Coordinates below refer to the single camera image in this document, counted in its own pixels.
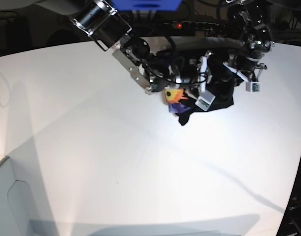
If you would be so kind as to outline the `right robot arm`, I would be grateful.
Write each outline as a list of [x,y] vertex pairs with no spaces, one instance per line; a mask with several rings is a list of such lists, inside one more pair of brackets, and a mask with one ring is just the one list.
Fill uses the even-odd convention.
[[103,51],[113,49],[113,57],[130,73],[132,79],[149,94],[165,87],[197,89],[207,94],[208,59],[202,56],[198,68],[188,79],[181,76],[177,64],[176,46],[168,35],[170,50],[163,55],[150,53],[149,45],[138,36],[138,28],[131,25],[121,11],[175,11],[179,0],[0,0],[0,10],[38,5],[69,18],[72,24],[94,41]]

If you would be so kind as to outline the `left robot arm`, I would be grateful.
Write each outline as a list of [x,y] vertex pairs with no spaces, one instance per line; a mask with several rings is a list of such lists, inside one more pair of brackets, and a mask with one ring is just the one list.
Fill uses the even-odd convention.
[[259,77],[267,67],[262,57],[272,50],[274,42],[261,0],[232,0],[227,3],[228,30],[241,43],[229,63],[239,82],[258,86]]

